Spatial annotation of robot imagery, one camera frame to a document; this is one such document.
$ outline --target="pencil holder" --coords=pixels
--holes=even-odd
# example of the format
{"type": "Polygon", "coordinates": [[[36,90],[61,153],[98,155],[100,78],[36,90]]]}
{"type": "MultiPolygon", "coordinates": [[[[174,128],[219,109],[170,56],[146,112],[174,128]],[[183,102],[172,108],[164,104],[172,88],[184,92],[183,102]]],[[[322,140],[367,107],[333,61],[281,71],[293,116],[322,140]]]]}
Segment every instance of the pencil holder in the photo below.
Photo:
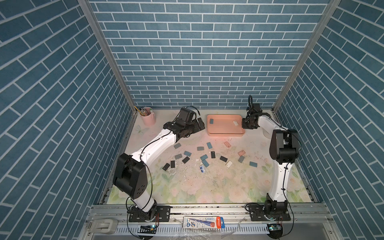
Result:
{"type": "Polygon", "coordinates": [[[156,123],[156,117],[155,113],[153,112],[152,108],[145,107],[147,111],[150,113],[148,116],[141,116],[141,119],[143,120],[143,123],[145,126],[149,127],[156,123]]]}

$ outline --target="blue brick wallpaper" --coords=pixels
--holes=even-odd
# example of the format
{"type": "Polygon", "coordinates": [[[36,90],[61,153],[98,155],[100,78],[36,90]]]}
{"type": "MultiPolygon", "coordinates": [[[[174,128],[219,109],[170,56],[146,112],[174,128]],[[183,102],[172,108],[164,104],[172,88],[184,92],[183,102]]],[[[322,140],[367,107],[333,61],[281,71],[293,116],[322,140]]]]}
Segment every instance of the blue brick wallpaper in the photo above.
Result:
{"type": "Polygon", "coordinates": [[[328,0],[91,0],[135,104],[271,108],[328,0]]]}
{"type": "Polygon", "coordinates": [[[345,239],[384,238],[383,12],[342,0],[278,110],[345,239]]]}
{"type": "Polygon", "coordinates": [[[0,239],[73,239],[131,110],[77,0],[0,1],[0,239]]]}

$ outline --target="cable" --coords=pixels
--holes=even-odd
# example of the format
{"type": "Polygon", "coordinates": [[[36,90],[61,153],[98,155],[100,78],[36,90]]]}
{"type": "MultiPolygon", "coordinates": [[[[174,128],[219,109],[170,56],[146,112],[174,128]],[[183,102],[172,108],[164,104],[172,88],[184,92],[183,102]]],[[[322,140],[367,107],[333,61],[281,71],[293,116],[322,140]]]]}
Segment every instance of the cable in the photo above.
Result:
{"type": "Polygon", "coordinates": [[[293,229],[293,225],[295,224],[295,215],[293,214],[293,211],[292,211],[292,208],[291,208],[291,204],[289,203],[289,201],[288,201],[288,199],[287,199],[287,197],[286,197],[286,195],[285,195],[285,193],[284,193],[284,191],[285,191],[285,188],[284,188],[284,181],[285,181],[285,174],[287,173],[287,169],[288,169],[288,164],[290,164],[290,163],[287,163],[287,165],[285,166],[284,178],[283,178],[283,188],[282,188],[282,190],[283,190],[283,194],[284,194],[285,200],[288,202],[289,208],[291,209],[293,221],[292,221],[292,227],[291,227],[291,230],[290,230],[287,234],[282,235],[281,237],[284,237],[284,236],[287,236],[288,234],[290,234],[291,231],[292,231],[292,229],[293,229]]]}
{"type": "Polygon", "coordinates": [[[127,205],[128,199],[129,199],[129,197],[127,197],[127,200],[125,201],[125,208],[127,209],[127,228],[128,228],[129,233],[132,234],[132,236],[134,236],[134,237],[136,237],[136,238],[138,238],[138,239],[141,239],[141,238],[139,238],[139,236],[134,235],[134,234],[131,232],[131,230],[129,229],[129,226],[128,226],[128,214],[131,214],[131,209],[132,209],[132,207],[133,207],[133,205],[131,205],[131,206],[129,207],[129,209],[128,209],[128,205],[127,205]]]}
{"type": "Polygon", "coordinates": [[[151,194],[149,195],[148,202],[145,204],[145,206],[144,206],[143,208],[140,209],[139,207],[137,207],[137,208],[139,208],[140,210],[143,210],[143,209],[148,205],[149,201],[151,200],[151,197],[152,197],[152,190],[153,190],[153,182],[152,182],[152,174],[151,174],[151,171],[149,170],[148,165],[147,165],[146,163],[144,163],[143,160],[141,160],[141,155],[143,154],[143,152],[144,152],[144,150],[145,150],[146,147],[148,147],[148,146],[151,145],[152,143],[156,142],[157,140],[160,140],[162,137],[167,136],[167,135],[170,134],[171,132],[172,132],[172,131],[169,131],[169,133],[167,133],[166,135],[161,136],[161,137],[159,137],[158,139],[156,139],[156,140],[154,140],[154,141],[148,143],[148,144],[143,148],[143,150],[142,150],[141,153],[140,153],[140,161],[142,161],[143,164],[147,167],[148,172],[149,172],[149,176],[151,177],[151,194]]]}

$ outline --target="aluminum frame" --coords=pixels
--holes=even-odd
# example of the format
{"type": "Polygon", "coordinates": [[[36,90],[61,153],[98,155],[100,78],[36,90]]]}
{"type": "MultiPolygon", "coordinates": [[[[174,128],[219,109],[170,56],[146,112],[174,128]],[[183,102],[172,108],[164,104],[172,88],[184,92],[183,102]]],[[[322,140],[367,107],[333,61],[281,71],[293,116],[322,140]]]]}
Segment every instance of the aluminum frame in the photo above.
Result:
{"type": "MultiPolygon", "coordinates": [[[[161,222],[161,226],[172,226],[181,224],[184,216],[210,216],[220,215],[223,217],[224,222],[229,225],[240,226],[258,226],[262,223],[276,223],[276,221],[260,221],[252,222],[249,213],[245,210],[244,204],[159,204],[170,205],[170,221],[161,222]]],[[[335,222],[325,203],[291,203],[292,211],[295,218],[291,221],[284,221],[284,223],[322,223],[327,230],[330,240],[342,239],[338,232],[335,222]]],[[[87,231],[84,232],[83,238],[79,239],[92,239],[93,233],[88,232],[88,228],[93,220],[103,218],[114,218],[118,220],[118,226],[126,225],[127,210],[125,205],[92,205],[91,211],[86,220],[87,231]]],[[[153,222],[146,222],[144,225],[154,224],[153,222]]],[[[128,222],[128,225],[134,227],[138,223],[128,222]]]]}
{"type": "Polygon", "coordinates": [[[96,15],[93,12],[93,9],[91,7],[91,4],[89,0],[78,0],[80,4],[80,8],[83,11],[85,18],[88,20],[89,25],[91,26],[91,29],[101,47],[101,50],[103,51],[109,66],[111,67],[113,74],[116,77],[117,82],[119,83],[119,86],[124,93],[125,98],[128,101],[129,106],[132,109],[132,112],[136,112],[136,109],[134,107],[135,103],[128,91],[127,85],[124,82],[124,78],[120,72],[120,69],[116,63],[115,58],[113,57],[112,51],[108,46],[107,40],[104,37],[104,34],[100,28],[100,25],[96,19],[96,15]]]}

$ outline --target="floral mat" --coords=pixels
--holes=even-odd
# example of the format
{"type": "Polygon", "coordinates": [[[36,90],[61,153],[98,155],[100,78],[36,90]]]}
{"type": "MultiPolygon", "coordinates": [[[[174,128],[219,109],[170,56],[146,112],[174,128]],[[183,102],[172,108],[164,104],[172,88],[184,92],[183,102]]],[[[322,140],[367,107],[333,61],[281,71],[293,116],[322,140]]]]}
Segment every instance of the floral mat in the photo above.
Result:
{"type": "MultiPolygon", "coordinates": [[[[178,110],[155,110],[157,122],[154,126],[145,127],[138,116],[130,136],[126,153],[130,154],[147,144],[162,129],[165,122],[175,118],[178,110]]],[[[240,114],[245,110],[200,110],[206,124],[208,114],[240,114]]],[[[270,140],[264,137],[262,130],[246,130],[242,137],[210,137],[206,130],[192,134],[189,138],[178,141],[181,147],[166,149],[154,163],[149,166],[153,178],[152,197],[160,204],[195,204],[195,203],[246,203],[264,202],[271,187],[273,177],[273,160],[269,156],[270,140]],[[230,148],[224,145],[228,141],[230,148]],[[213,146],[208,149],[207,142],[213,146]],[[238,152],[244,150],[243,163],[238,162],[238,152]],[[191,152],[190,160],[184,164],[184,151],[191,152]],[[216,158],[211,159],[210,151],[215,151],[216,158]],[[174,156],[183,157],[175,161],[175,168],[162,168],[174,160],[174,156]],[[206,154],[209,166],[202,173],[199,166],[200,157],[206,154]],[[227,168],[220,156],[228,158],[233,164],[227,168]]],[[[289,174],[287,198],[290,202],[310,202],[303,181],[293,166],[289,174]]],[[[151,191],[150,179],[147,191],[151,191]]],[[[107,204],[125,204],[127,194],[116,186],[112,187],[107,204]]]]}

